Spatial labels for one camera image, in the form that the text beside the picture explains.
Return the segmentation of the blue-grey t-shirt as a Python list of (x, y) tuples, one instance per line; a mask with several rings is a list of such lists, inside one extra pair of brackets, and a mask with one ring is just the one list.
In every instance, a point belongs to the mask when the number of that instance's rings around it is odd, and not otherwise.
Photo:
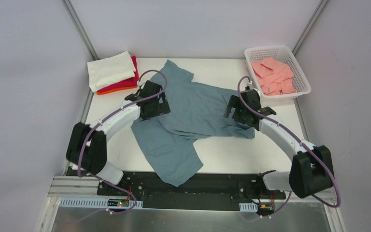
[(146, 160), (160, 179), (180, 186), (196, 174), (203, 163), (194, 148), (209, 137), (254, 138), (254, 129), (225, 118), (232, 89), (193, 82), (194, 74), (167, 60), (151, 81), (168, 82), (165, 90), (170, 113), (148, 120), (138, 119), (131, 129)]

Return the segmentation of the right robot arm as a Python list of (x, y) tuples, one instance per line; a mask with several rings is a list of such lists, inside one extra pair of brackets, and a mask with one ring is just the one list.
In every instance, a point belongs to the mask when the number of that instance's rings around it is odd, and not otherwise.
[(315, 146), (300, 139), (284, 125), (272, 108), (261, 106), (259, 94), (254, 89), (230, 97), (224, 113), (225, 117), (229, 115), (236, 122), (268, 136), (291, 161), (288, 172), (267, 171), (259, 174), (255, 184), (257, 196), (267, 198), (274, 190), (282, 190), (306, 198), (330, 187), (338, 188), (330, 150), (324, 145)]

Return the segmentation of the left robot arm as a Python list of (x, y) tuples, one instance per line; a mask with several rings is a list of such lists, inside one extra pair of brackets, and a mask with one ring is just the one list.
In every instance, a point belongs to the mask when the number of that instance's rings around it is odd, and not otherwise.
[(146, 81), (136, 93), (103, 118), (89, 124), (76, 123), (66, 151), (66, 159), (89, 174), (110, 182), (109, 188), (115, 195), (127, 192), (128, 182), (123, 171), (115, 167), (107, 158), (107, 143), (122, 128), (137, 120), (148, 120), (168, 114), (170, 107), (165, 95), (165, 87)]

